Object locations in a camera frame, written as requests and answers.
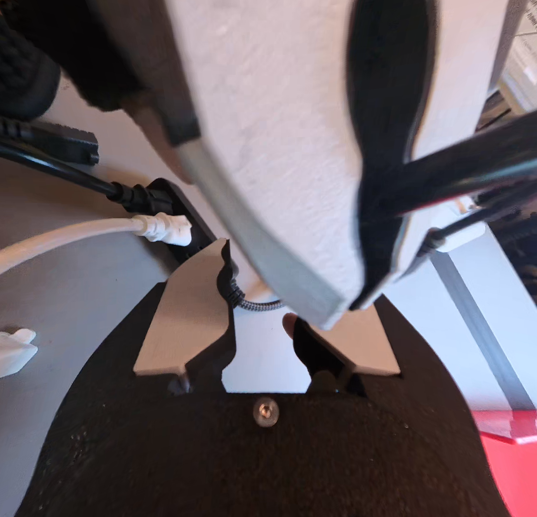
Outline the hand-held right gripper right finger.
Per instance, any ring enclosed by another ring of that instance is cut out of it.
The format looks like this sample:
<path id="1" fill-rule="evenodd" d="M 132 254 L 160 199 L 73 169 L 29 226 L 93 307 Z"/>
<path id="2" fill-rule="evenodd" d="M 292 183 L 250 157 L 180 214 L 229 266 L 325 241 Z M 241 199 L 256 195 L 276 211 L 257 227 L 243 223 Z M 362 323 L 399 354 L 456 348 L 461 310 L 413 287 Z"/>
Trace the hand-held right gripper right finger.
<path id="1" fill-rule="evenodd" d="M 293 321 L 293 349 L 308 391 L 365 391 L 362 376 L 398 377 L 401 369 L 374 307 L 345 313 L 330 330 Z"/>

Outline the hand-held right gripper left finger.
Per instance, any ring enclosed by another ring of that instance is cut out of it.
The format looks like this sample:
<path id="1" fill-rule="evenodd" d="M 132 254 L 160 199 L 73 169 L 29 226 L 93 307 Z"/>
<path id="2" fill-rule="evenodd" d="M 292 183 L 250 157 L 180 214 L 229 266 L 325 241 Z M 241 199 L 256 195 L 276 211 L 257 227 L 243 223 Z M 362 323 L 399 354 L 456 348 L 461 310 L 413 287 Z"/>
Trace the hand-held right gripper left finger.
<path id="1" fill-rule="evenodd" d="M 198 378 L 222 377 L 236 355 L 233 308 L 220 292 L 232 278 L 229 241 L 218 238 L 167 280 L 133 371 Z"/>

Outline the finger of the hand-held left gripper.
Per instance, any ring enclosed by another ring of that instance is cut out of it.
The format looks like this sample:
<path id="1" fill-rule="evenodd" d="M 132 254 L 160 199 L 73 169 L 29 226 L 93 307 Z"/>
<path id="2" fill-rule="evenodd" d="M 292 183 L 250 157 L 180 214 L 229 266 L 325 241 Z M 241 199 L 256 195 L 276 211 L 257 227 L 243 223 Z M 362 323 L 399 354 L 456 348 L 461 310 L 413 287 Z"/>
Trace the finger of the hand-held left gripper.
<path id="1" fill-rule="evenodd" d="M 355 0 L 353 128 L 364 160 L 359 232 L 372 304 L 407 272 L 430 229 L 429 209 L 464 187 L 510 0 Z"/>
<path id="2" fill-rule="evenodd" d="M 345 68 L 357 0 L 164 1 L 200 127 L 184 169 L 265 285 L 331 329 L 366 281 Z"/>

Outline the black power strip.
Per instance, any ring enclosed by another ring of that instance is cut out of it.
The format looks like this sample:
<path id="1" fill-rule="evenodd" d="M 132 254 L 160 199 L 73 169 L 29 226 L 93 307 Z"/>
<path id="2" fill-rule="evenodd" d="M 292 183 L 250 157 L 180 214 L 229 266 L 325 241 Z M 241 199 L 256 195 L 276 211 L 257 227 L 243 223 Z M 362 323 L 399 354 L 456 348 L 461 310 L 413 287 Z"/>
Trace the black power strip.
<path id="1" fill-rule="evenodd" d="M 163 212 L 171 211 L 173 215 L 184 215 L 191 223 L 192 240 L 187 246 L 169 245 L 170 252 L 179 265 L 194 258 L 198 253 L 217 240 L 214 233 L 199 215 L 183 191 L 172 182 L 157 178 L 148 186 L 152 203 L 161 204 Z M 230 249 L 225 248 L 223 272 L 217 278 L 218 291 L 232 308 L 240 307 L 251 312 L 269 312 L 284 307 L 280 300 L 271 302 L 253 302 L 245 298 L 245 293 L 237 284 L 238 267 L 230 256 Z"/>

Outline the person's left forearm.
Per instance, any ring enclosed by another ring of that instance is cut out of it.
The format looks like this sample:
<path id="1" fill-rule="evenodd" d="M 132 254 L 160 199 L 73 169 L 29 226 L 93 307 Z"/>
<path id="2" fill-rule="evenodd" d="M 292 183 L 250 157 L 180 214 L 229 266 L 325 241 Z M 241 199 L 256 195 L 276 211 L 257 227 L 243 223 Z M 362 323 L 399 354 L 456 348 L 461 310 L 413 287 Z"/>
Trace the person's left forearm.
<path id="1" fill-rule="evenodd" d="M 144 86 L 91 0 L 1 2 L 1 115 L 30 120 L 50 107 L 60 70 L 104 112 Z"/>

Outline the red plastic bin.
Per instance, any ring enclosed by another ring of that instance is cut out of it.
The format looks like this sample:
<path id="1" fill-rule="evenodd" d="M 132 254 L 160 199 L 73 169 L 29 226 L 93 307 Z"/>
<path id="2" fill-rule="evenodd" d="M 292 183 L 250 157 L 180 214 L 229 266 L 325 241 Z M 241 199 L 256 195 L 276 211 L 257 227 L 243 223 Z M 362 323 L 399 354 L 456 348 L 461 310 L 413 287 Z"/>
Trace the red plastic bin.
<path id="1" fill-rule="evenodd" d="M 536 516 L 536 410 L 472 411 L 511 516 Z"/>

